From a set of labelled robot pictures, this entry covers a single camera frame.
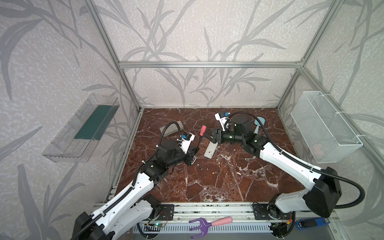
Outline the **pink handled screwdriver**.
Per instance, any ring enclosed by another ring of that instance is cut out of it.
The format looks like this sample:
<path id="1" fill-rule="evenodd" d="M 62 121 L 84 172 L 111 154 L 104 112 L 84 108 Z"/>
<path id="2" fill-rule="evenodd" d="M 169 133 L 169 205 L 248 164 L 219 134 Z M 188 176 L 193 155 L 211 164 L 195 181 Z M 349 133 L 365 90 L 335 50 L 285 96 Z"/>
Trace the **pink handled screwdriver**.
<path id="1" fill-rule="evenodd" d="M 202 139 L 203 139 L 203 137 L 204 137 L 204 134 L 205 134 L 205 132 L 206 132 L 206 129 L 207 129 L 207 126 L 202 125 L 201 131 L 200 131 L 200 134 L 199 134 L 199 141 L 198 141 L 198 145 L 197 145 L 197 147 L 200 146 L 200 143 L 201 143 L 201 141 L 202 141 Z"/>

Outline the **white remote control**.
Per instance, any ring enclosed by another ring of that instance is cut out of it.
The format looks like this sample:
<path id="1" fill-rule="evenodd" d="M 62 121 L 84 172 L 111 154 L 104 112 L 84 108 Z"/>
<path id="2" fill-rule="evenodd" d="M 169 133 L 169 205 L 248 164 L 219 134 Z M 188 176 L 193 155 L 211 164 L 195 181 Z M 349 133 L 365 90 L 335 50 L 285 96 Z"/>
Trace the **white remote control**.
<path id="1" fill-rule="evenodd" d="M 212 159 L 216 149 L 217 149 L 218 143 L 212 143 L 210 142 L 209 145 L 207 146 L 207 149 L 204 153 L 204 157 L 208 159 Z"/>
<path id="2" fill-rule="evenodd" d="M 193 158 L 190 160 L 190 166 L 193 165 L 195 163 L 195 161 L 197 160 L 197 157 L 196 156 L 193 156 Z"/>

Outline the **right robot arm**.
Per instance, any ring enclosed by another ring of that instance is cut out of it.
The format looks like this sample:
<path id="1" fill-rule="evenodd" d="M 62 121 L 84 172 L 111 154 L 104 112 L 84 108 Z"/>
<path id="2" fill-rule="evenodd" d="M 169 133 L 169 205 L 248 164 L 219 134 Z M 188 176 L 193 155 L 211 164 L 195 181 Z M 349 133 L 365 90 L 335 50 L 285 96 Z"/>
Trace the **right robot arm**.
<path id="1" fill-rule="evenodd" d="M 214 144 L 239 143 L 242 149 L 289 174 L 305 189 L 288 194 L 277 194 L 268 203 L 270 217 L 277 219 L 282 213 L 311 211 L 328 218 L 335 209 L 342 192 L 337 179 L 326 176 L 323 171 L 294 155 L 278 150 L 267 137 L 257 134 L 251 120 L 238 117 L 229 129 L 230 119 L 221 121 L 222 127 L 207 130 L 203 136 Z"/>

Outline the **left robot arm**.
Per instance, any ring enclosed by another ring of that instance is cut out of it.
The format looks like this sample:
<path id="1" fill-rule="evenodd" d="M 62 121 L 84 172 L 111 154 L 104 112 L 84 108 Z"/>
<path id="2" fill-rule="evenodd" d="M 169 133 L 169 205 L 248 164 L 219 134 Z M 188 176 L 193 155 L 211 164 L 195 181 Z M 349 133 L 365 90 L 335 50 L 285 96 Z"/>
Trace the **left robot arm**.
<path id="1" fill-rule="evenodd" d="M 72 239 L 117 240 L 139 222 L 157 217 L 161 203 L 149 192 L 178 164 L 193 165 L 199 150 L 186 140 L 158 145 L 123 190 L 93 213 L 77 217 Z"/>

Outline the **grey glasses case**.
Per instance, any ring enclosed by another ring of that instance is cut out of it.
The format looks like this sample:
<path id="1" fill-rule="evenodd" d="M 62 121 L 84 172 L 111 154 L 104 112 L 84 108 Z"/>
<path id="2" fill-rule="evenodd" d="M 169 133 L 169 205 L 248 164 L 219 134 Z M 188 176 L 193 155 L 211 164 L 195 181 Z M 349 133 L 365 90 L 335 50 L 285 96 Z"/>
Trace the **grey glasses case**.
<path id="1" fill-rule="evenodd" d="M 179 126 L 179 129 L 178 127 L 176 126 L 176 124 L 171 124 L 165 131 L 164 133 L 164 136 L 167 137 L 167 136 L 170 136 L 170 135 L 173 135 L 173 134 L 177 134 L 177 135 L 180 135 L 180 133 L 183 132 L 184 130 L 184 126 L 183 126 L 183 123 L 181 121 L 177 121 L 177 124 Z"/>

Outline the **purple pink garden fork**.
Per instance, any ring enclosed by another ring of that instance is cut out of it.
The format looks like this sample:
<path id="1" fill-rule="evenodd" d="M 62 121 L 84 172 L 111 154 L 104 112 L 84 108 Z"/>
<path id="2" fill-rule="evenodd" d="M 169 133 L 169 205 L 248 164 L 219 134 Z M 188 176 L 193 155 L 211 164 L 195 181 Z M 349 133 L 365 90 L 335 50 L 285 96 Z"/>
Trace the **purple pink garden fork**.
<path id="1" fill-rule="evenodd" d="M 195 239 L 204 237 L 209 232 L 210 227 L 227 225 L 227 224 L 231 224 L 232 222 L 233 222 L 232 217 L 226 217 L 226 218 L 219 219 L 219 220 L 216 220 L 216 221 L 210 222 L 210 223 L 207 222 L 207 220 L 204 218 L 191 220 L 191 221 L 189 221 L 189 223 L 199 223 L 200 225 L 197 227 L 190 228 L 190 231 L 200 230 L 201 232 L 199 235 L 195 235 L 195 236 L 190 237 L 190 239 L 195 240 Z"/>

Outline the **blue black device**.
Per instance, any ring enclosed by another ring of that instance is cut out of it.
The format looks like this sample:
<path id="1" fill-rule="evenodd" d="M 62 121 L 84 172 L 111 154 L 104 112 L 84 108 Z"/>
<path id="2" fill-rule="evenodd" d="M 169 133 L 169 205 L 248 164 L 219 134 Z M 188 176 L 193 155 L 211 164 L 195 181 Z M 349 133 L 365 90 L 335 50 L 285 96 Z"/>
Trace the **blue black device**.
<path id="1" fill-rule="evenodd" d="M 296 221 L 296 227 L 299 230 L 305 230 L 309 228 L 323 227 L 328 225 L 329 223 L 330 221 L 328 218 L 312 218 Z"/>

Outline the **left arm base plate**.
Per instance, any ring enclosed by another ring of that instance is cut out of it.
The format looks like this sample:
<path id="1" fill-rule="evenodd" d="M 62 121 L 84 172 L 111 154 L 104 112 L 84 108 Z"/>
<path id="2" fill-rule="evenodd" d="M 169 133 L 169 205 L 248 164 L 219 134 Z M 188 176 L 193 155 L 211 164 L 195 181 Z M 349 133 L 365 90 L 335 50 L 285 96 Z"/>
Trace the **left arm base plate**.
<path id="1" fill-rule="evenodd" d="M 154 207 L 150 214 L 150 220 L 156 221 L 172 221 L 175 213 L 175 205 L 173 204 L 160 204 Z"/>

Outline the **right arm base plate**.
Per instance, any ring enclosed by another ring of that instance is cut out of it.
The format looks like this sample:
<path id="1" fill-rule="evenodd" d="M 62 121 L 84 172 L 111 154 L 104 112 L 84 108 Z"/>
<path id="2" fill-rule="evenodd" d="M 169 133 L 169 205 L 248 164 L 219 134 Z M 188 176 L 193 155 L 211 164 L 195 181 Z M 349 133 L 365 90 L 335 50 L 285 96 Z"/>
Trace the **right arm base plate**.
<path id="1" fill-rule="evenodd" d="M 287 222 L 292 219 L 291 213 L 283 213 L 274 204 L 254 202 L 252 209 L 255 220 Z"/>

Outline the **clear acrylic wall shelf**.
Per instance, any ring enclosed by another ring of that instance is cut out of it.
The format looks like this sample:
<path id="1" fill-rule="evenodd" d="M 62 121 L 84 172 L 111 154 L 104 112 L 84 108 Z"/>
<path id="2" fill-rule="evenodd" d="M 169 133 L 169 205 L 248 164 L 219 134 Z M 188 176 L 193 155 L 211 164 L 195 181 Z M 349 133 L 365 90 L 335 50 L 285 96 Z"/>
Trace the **clear acrylic wall shelf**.
<path id="1" fill-rule="evenodd" d="M 42 155 L 54 163 L 86 163 L 120 107 L 119 99 L 90 94 Z"/>

